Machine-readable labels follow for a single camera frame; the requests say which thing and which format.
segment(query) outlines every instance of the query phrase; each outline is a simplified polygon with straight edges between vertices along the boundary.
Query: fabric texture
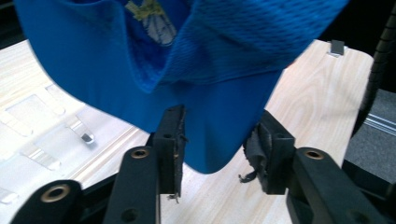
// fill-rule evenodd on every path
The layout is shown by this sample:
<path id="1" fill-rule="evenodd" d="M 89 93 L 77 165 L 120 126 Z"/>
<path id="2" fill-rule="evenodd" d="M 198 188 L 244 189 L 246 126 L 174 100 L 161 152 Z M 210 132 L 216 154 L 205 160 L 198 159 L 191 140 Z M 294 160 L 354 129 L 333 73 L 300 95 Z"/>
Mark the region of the fabric texture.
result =
<path id="1" fill-rule="evenodd" d="M 281 71 L 346 3 L 15 0 L 38 60 L 79 100 L 147 132 L 185 105 L 186 163 L 202 173 L 231 159 Z"/>

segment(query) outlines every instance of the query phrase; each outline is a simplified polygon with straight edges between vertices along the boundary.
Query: black cable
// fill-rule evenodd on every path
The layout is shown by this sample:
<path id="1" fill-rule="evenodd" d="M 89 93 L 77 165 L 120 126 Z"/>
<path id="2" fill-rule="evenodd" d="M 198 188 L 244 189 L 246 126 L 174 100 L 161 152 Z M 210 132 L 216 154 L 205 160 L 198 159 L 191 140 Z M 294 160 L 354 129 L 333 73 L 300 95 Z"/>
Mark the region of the black cable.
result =
<path id="1" fill-rule="evenodd" d="M 376 93 L 380 88 L 382 77 L 388 65 L 389 56 L 392 53 L 396 41 L 396 3 L 393 6 L 390 16 L 385 25 L 385 29 L 375 48 L 374 62 L 371 68 L 366 92 L 364 93 L 359 114 L 353 128 L 352 136 L 356 134 L 363 122 L 366 120 L 371 108 L 373 107 Z"/>

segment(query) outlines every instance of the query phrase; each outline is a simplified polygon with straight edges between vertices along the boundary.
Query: transparent plastic sheet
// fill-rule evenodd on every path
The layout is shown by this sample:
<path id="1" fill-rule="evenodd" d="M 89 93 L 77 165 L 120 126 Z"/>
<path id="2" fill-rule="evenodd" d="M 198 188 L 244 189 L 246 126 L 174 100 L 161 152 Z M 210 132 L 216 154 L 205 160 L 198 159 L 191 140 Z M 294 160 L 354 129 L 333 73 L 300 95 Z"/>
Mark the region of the transparent plastic sheet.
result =
<path id="1" fill-rule="evenodd" d="M 113 175 L 123 152 L 147 138 L 55 85 L 25 94 L 0 110 L 0 223 L 53 180 L 76 179 L 86 188 Z"/>

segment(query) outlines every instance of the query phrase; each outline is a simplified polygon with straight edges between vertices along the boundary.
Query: black bracket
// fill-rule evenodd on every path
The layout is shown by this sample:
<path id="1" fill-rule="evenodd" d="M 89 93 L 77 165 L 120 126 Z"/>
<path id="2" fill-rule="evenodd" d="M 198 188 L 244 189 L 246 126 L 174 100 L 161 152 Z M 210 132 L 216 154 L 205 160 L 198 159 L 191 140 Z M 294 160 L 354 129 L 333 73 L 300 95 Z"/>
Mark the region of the black bracket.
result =
<path id="1" fill-rule="evenodd" d="M 160 223 L 160 194 L 181 195 L 185 109 L 167 109 L 144 147 L 128 150 L 113 175 L 87 189 L 58 180 L 38 189 L 12 223 Z"/>
<path id="2" fill-rule="evenodd" d="M 245 143 L 262 190 L 289 189 L 293 223 L 387 223 L 326 152 L 293 144 L 294 137 L 267 111 Z"/>

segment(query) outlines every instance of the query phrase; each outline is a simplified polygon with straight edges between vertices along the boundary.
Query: wooden table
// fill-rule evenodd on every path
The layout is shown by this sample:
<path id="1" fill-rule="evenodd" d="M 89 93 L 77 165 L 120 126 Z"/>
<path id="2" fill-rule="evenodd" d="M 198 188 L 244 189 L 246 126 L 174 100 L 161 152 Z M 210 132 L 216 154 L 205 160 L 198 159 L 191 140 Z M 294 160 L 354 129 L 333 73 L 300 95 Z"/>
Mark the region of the wooden table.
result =
<path id="1" fill-rule="evenodd" d="M 294 135 L 297 147 L 322 149 L 341 164 L 373 59 L 354 49 L 346 49 L 345 55 L 334 57 L 327 53 L 329 48 L 329 43 L 316 40 L 285 69 L 266 109 Z M 3 67 L 5 60 L 15 63 Z M 29 68 L 30 73 L 21 81 L 26 89 L 23 84 L 14 85 L 15 80 L 5 74 L 23 73 L 20 64 L 27 62 L 33 68 Z M 36 65 L 28 42 L 1 50 L 0 113 L 12 101 L 11 91 L 19 97 L 35 85 L 48 85 L 48 81 Z M 179 204 L 162 197 L 163 223 L 290 223 L 285 196 L 265 195 L 257 180 L 239 183 L 238 175 L 251 171 L 242 150 L 213 175 L 198 174 L 185 165 Z M 90 183 L 93 178 L 105 177 L 72 176 Z"/>

